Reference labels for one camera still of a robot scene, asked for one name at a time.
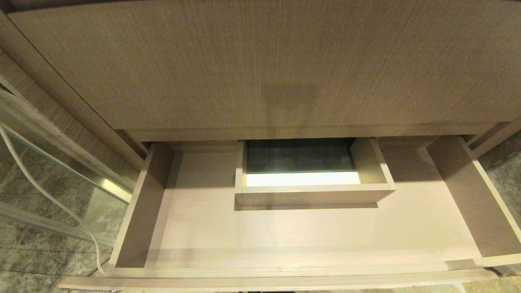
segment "open drawer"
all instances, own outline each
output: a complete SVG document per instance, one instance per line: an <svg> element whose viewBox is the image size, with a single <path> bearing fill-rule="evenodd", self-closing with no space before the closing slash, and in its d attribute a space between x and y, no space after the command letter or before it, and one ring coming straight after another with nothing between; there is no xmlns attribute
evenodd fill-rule
<svg viewBox="0 0 521 293"><path fill-rule="evenodd" d="M519 228L460 137L440 137L427 147L394 143L382 146L382 153L396 191L378 208L238 212L236 152L174 154L156 143L109 271L129 278L318 281L418 273L436 278L521 262Z"/></svg>
<svg viewBox="0 0 521 293"><path fill-rule="evenodd" d="M395 190L394 181L374 138L357 138L350 146L354 172L307 173L311 176L355 176L351 184L250 186L246 142L238 143L235 171L235 210L293 210L378 207ZM268 174L296 175L296 173Z"/></svg>

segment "marble tile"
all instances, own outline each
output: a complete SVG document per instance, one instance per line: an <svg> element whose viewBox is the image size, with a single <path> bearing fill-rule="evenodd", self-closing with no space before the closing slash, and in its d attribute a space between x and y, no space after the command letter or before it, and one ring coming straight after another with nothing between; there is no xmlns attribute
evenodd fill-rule
<svg viewBox="0 0 521 293"><path fill-rule="evenodd" d="M63 276L28 274L23 272L0 273L0 292L64 293L58 289Z"/></svg>
<svg viewBox="0 0 521 293"><path fill-rule="evenodd" d="M0 228L0 247L25 250L95 252L94 243L14 223ZM101 246L109 253L110 247Z"/></svg>
<svg viewBox="0 0 521 293"><path fill-rule="evenodd" d="M460 284L444 284L431 286L413 286L395 289L366 289L360 290L360 293L465 293L463 286Z"/></svg>
<svg viewBox="0 0 521 293"><path fill-rule="evenodd" d="M96 270L96 253L0 248L0 270L33 274L86 276ZM102 261L110 258L101 255Z"/></svg>
<svg viewBox="0 0 521 293"><path fill-rule="evenodd" d="M90 196L84 194L69 194L56 196L61 203L82 217L90 201ZM0 194L0 201L13 207L46 217L64 224L77 226L78 223L64 210L51 202L42 194Z"/></svg>
<svg viewBox="0 0 521 293"><path fill-rule="evenodd" d="M0 217L0 228L15 228L15 222L7 218Z"/></svg>
<svg viewBox="0 0 521 293"><path fill-rule="evenodd" d="M66 169L63 166L58 164L46 164L46 165L30 165L26 164L27 170L31 174L31 176L40 181L42 179L52 178L52 177L62 177L62 178L76 178L76 174L72 173L70 170ZM14 179L21 180L26 179L23 172L16 166L16 174Z"/></svg>
<svg viewBox="0 0 521 293"><path fill-rule="evenodd" d="M505 277L493 280L464 283L467 293L521 292L520 277Z"/></svg>
<svg viewBox="0 0 521 293"><path fill-rule="evenodd" d="M26 147L20 147L19 155L22 157L25 153ZM3 142L2 139L0 139L0 184L1 182L6 178L6 176L12 172L16 165L15 159L7 149L7 146Z"/></svg>

